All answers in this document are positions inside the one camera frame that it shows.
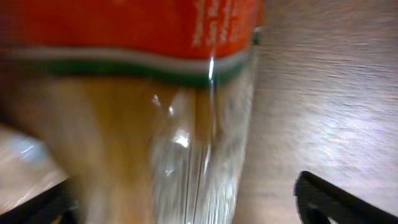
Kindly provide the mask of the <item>beige snack bag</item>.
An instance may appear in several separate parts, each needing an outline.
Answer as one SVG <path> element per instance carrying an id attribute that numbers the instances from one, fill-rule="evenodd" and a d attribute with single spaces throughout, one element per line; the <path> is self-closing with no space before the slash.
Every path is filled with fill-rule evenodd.
<path id="1" fill-rule="evenodd" d="M 1 213 L 6 213 L 67 179 L 47 155 L 46 145 L 1 125 Z"/>

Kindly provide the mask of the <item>orange spaghetti packet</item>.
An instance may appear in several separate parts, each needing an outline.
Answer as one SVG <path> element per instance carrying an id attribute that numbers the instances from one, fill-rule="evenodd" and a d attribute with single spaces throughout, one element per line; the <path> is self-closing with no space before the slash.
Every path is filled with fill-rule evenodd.
<path id="1" fill-rule="evenodd" d="M 80 223 L 231 223 L 256 0 L 1 2 L 1 112 L 70 177 Z"/>

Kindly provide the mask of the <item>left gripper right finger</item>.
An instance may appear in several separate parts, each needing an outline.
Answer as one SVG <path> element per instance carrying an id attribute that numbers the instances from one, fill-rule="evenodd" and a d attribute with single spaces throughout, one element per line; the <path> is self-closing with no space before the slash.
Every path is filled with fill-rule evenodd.
<path id="1" fill-rule="evenodd" d="M 397 224 L 397 217 L 319 176 L 302 171 L 294 185 L 297 213 L 304 224 Z"/>

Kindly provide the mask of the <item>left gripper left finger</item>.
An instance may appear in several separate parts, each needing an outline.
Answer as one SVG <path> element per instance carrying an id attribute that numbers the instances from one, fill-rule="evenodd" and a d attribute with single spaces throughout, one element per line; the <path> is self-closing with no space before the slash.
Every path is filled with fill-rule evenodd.
<path id="1" fill-rule="evenodd" d="M 1 215 L 1 224 L 81 223 L 79 200 L 71 177 Z"/>

